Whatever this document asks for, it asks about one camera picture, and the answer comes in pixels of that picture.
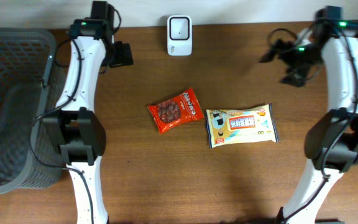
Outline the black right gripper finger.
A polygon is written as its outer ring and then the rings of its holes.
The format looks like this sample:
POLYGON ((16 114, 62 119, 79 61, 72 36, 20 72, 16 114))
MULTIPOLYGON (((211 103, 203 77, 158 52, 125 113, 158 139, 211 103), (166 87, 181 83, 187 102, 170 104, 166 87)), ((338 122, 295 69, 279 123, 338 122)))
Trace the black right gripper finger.
POLYGON ((306 82, 302 78, 286 76, 280 80, 280 83, 299 88, 299 87, 303 87, 306 82))
POLYGON ((259 63, 268 63, 271 62, 275 58, 275 51, 274 50, 268 50, 266 53, 261 56, 259 59, 259 63))

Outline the yellow snack bag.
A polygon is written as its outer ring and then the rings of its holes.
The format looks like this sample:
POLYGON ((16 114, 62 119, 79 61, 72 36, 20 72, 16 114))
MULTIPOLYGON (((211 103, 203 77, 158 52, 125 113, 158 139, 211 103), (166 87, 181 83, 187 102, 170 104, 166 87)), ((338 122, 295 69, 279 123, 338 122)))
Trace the yellow snack bag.
POLYGON ((211 148, 240 143, 278 142, 272 104, 244 110, 206 110, 211 148))

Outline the red snack packet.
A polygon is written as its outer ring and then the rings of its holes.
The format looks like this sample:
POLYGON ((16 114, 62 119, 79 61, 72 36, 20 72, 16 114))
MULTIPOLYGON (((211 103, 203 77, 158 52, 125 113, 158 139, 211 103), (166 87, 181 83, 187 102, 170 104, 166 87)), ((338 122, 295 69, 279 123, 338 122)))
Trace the red snack packet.
POLYGON ((180 124, 204 118, 203 111, 192 88, 157 105, 148 105, 147 109, 152 115, 160 134, 180 124))

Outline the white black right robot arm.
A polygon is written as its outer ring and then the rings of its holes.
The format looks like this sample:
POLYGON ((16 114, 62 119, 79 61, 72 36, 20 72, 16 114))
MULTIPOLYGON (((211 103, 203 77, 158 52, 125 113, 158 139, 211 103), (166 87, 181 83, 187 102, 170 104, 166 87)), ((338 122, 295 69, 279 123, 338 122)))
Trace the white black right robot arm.
POLYGON ((275 218, 275 223, 315 223, 334 184, 358 164, 358 22, 344 20, 340 7, 326 6, 293 41, 267 42, 260 61, 282 60, 283 84, 302 87, 313 65, 326 69, 328 111, 306 135, 305 169, 275 218))

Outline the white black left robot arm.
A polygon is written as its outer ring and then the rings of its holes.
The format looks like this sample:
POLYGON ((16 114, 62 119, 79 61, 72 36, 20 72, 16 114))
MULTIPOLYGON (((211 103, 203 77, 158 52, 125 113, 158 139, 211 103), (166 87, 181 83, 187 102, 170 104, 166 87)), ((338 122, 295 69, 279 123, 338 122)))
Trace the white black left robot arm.
POLYGON ((107 1, 93 1, 91 15, 70 26, 71 59, 55 108, 36 118, 63 159, 58 169, 73 183, 77 223, 109 223, 101 185, 106 132, 95 115, 94 97, 101 67, 133 65, 129 44, 114 41, 121 16, 107 1))

